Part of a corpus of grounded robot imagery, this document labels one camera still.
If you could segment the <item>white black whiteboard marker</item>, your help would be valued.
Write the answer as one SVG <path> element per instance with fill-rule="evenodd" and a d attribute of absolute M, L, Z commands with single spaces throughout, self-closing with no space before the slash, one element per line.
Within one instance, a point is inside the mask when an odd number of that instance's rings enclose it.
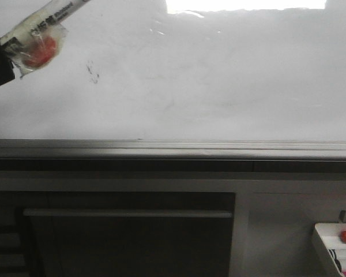
<path fill-rule="evenodd" d="M 48 65 L 63 45 L 67 30 L 62 22 L 87 1 L 50 1 L 0 38 L 4 53 L 21 77 Z"/>

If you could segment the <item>white whiteboard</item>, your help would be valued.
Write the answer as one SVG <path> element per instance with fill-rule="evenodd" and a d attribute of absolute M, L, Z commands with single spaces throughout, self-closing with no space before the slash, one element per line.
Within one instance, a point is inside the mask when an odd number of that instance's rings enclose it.
<path fill-rule="evenodd" d="M 0 159 L 346 160 L 346 1 L 90 1 L 0 87 Z"/>

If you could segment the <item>dark cabinet panel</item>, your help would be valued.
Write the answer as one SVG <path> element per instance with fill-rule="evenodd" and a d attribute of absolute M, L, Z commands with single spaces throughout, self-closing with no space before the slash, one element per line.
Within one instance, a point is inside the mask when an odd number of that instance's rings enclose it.
<path fill-rule="evenodd" d="M 49 193 L 26 207 L 47 276 L 227 276 L 235 195 Z"/>

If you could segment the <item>black striped marker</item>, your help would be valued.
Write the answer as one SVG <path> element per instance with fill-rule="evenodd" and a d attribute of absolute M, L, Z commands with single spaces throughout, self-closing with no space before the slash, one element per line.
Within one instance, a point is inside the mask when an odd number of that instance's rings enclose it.
<path fill-rule="evenodd" d="M 346 249 L 329 249 L 332 259 L 341 272 L 346 272 Z"/>

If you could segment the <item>white marker tray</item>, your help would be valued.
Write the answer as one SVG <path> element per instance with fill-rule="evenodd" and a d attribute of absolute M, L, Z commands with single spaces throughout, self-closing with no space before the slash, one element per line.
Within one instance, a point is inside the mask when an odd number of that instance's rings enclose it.
<path fill-rule="evenodd" d="M 312 243 L 327 276 L 342 276 L 329 249 L 346 249 L 346 244 L 342 243 L 339 238 L 339 234 L 343 230 L 346 230 L 346 223 L 317 223 L 314 225 Z"/>

